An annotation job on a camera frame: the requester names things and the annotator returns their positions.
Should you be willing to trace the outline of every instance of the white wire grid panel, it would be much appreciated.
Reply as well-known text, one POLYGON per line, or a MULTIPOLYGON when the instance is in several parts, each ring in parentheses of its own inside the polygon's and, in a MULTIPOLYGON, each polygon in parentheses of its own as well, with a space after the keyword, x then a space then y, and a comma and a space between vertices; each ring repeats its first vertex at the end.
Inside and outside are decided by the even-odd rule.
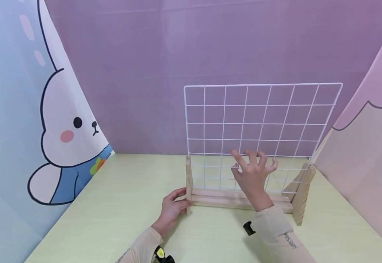
POLYGON ((243 155, 251 149, 279 161, 277 171, 266 180, 266 191, 287 193, 285 187, 315 154, 342 87, 342 83, 185 86, 194 187, 240 190, 230 171, 235 160, 229 151, 243 155))

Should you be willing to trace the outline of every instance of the bunny ear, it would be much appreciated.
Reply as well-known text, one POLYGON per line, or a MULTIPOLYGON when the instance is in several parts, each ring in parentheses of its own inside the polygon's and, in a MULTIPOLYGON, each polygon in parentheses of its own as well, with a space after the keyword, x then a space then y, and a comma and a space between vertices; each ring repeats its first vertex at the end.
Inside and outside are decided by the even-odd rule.
POLYGON ((48 8, 45 4, 45 0, 38 0, 38 16, 43 40, 45 42, 50 61, 52 62, 55 71, 57 71, 65 67, 67 63, 69 63, 69 59, 57 30, 55 29, 54 23, 52 22, 48 8))

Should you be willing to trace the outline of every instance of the hand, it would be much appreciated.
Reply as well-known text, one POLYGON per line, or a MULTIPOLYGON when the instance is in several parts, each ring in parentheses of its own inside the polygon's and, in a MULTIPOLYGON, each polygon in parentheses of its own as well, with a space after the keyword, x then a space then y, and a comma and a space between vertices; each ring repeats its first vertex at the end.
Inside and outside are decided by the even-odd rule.
POLYGON ((163 239, 166 238, 169 231, 175 227, 177 217, 186 213, 186 208, 193 205, 189 200, 175 201, 178 197, 185 196, 186 188, 180 188, 171 192, 163 199, 162 212, 157 221, 152 224, 152 228, 156 230, 163 239))
POLYGON ((235 150, 230 150, 237 163, 232 167, 232 173, 236 182, 248 198, 255 211, 261 211, 274 206, 271 198, 264 190, 267 176, 277 169, 278 161, 274 158, 270 166, 265 167, 267 156, 263 152, 258 152, 259 163, 256 162, 256 154, 252 150, 245 150, 243 153, 249 156, 249 164, 235 150))

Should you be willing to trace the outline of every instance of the metal grid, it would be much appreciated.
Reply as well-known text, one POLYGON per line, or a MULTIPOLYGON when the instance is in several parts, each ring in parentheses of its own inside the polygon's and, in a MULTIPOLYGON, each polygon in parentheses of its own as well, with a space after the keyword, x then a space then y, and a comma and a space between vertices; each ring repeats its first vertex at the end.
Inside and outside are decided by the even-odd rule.
POLYGON ((242 151, 244 150, 242 148, 242 143, 245 141, 248 142, 257 142, 257 147, 256 149, 252 150, 260 150, 260 145, 262 145, 263 142, 277 142, 276 149, 274 153, 267 154, 267 156, 274 156, 274 157, 281 157, 279 159, 279 168, 277 169, 276 173, 280 173, 281 177, 284 177, 284 180, 281 178, 276 178, 274 177, 274 173, 268 176, 268 179, 266 180, 265 184, 265 189, 269 193, 293 193, 293 192, 285 192, 284 188, 287 186, 289 183, 293 182, 291 179, 289 180, 289 174, 296 175, 299 173, 301 170, 299 167, 301 167, 302 163, 305 163, 305 158, 308 158, 309 161, 312 158, 312 156, 315 154, 315 150, 318 148, 318 145, 320 143, 321 138, 324 135, 324 131, 326 128, 326 125, 328 124, 329 117, 331 116, 332 110, 334 109, 335 103, 337 102, 337 99, 340 95, 341 89, 343 87, 342 83, 293 83, 293 84, 250 84, 250 85, 191 85, 191 86, 185 86, 184 87, 184 98, 185 98, 185 119, 186 119, 186 142, 188 146, 188 156, 191 158, 191 164, 193 167, 193 180, 194 180, 194 187, 196 188, 210 188, 210 189, 234 189, 234 190, 239 190, 236 180, 234 180, 233 177, 230 177, 232 174, 230 172, 230 168, 234 164, 234 161, 231 159, 232 157, 230 156, 230 153, 225 153, 224 152, 224 142, 225 141, 236 141, 239 142, 239 148, 236 150, 239 150, 239 153, 241 155, 242 151), (290 100, 288 100, 288 103, 274 103, 271 101, 271 92, 274 91, 276 87, 288 87, 291 90, 291 95, 290 95, 290 100), (295 94, 295 89, 298 87, 313 87, 315 88, 315 93, 313 95, 313 99, 311 103, 301 103, 297 104, 296 102, 293 101, 293 95, 295 94), (315 103, 317 99, 318 93, 321 91, 321 88, 327 87, 331 89, 335 89, 335 95, 331 98, 332 103, 315 103), (224 89, 224 98, 222 99, 223 103, 207 103, 206 102, 206 94, 207 91, 211 88, 216 88, 217 90, 219 89, 224 89), (238 88, 239 92, 245 94, 244 96, 244 103, 238 103, 238 104, 228 104, 227 103, 227 91, 229 88, 238 88), (266 96, 266 102, 263 103, 251 103, 250 105, 247 103, 248 102, 248 90, 249 88, 257 89, 257 88, 267 88, 268 89, 268 95, 266 96), (202 96, 202 103, 191 103, 188 104, 187 100, 187 91, 191 91, 192 89, 203 89, 204 92, 201 92, 200 96, 202 96), (261 106, 265 107, 265 110, 263 112, 263 117, 262 117, 262 122, 251 122, 251 123, 246 123, 246 113, 247 113, 247 108, 249 106, 261 106), (325 106, 329 107, 329 112, 327 113, 326 116, 326 121, 324 123, 309 123, 309 118, 312 113, 312 109, 315 106, 325 106), (199 122, 189 122, 188 117, 189 117, 189 108, 202 108, 202 121, 199 122), (223 122, 207 122, 206 121, 206 110, 209 107, 223 107, 223 122), (243 118, 241 122, 226 122, 226 108, 227 107, 243 107, 243 118), (267 110, 272 109, 271 111, 274 111, 275 108, 277 107, 287 107, 287 110, 285 111, 285 116, 284 120, 282 121, 272 121, 272 122, 265 122, 266 121, 266 115, 267 115, 267 110), (296 123, 287 123, 289 111, 293 107, 309 107, 309 112, 307 113, 307 116, 304 121, 299 121, 296 123), (202 136, 197 136, 197 138, 190 138, 189 134, 189 127, 190 125, 202 125, 202 136), (206 128, 208 125, 222 125, 222 130, 221 130, 221 138, 219 134, 219 138, 206 138, 206 128), (236 138, 225 138, 225 125, 241 125, 240 128, 240 136, 236 135, 236 138), (249 128, 251 127, 259 127, 260 132, 258 139, 245 139, 243 138, 243 133, 244 133, 244 125, 248 125, 249 128), (281 131, 279 133, 278 139, 262 139, 263 135, 263 130, 267 125, 281 125, 281 131), (283 137, 283 131, 285 129, 286 125, 298 125, 299 127, 302 126, 302 132, 298 140, 285 140, 282 139, 283 137), (305 128, 307 126, 318 126, 321 127, 321 132, 320 136, 318 138, 315 138, 313 140, 307 140, 307 139, 302 139, 304 137, 305 133, 305 128), (190 150, 190 143, 193 143, 195 141, 202 141, 202 152, 193 152, 190 150), (221 150, 214 150, 213 152, 207 151, 206 149, 206 142, 207 141, 221 141, 221 150), (293 155, 278 155, 279 153, 279 146, 280 143, 283 142, 294 142, 296 144, 296 150, 294 151, 293 155), (301 143, 314 143, 315 147, 312 150, 311 155, 298 155, 298 150, 299 146, 301 143), (281 162, 287 163, 285 168, 280 167, 281 162), (232 182, 230 185, 227 184, 227 186, 222 186, 222 179, 226 180, 228 182, 232 182), (196 180, 202 180, 202 183, 198 185, 196 183, 196 180), (207 180, 218 180, 218 186, 217 185, 208 185, 207 180), (269 184, 274 183, 276 185, 275 189, 269 189, 268 186, 269 184))

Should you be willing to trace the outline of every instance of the wooden frame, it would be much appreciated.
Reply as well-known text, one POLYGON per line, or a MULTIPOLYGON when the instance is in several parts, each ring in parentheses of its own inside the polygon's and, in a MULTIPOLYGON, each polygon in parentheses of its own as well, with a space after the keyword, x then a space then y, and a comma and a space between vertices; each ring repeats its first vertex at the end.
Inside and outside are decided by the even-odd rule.
MULTIPOLYGON (((283 191, 296 194, 270 194, 274 205, 280 207, 285 213, 292 214, 299 226, 302 225, 309 187, 315 173, 315 167, 305 163, 294 179, 294 182, 300 183, 291 182, 283 191)), ((253 210, 251 203, 242 191, 194 188, 191 159, 188 156, 186 156, 186 199, 193 201, 194 205, 253 210)), ((186 213, 189 215, 190 212, 190 208, 187 208, 186 213)))

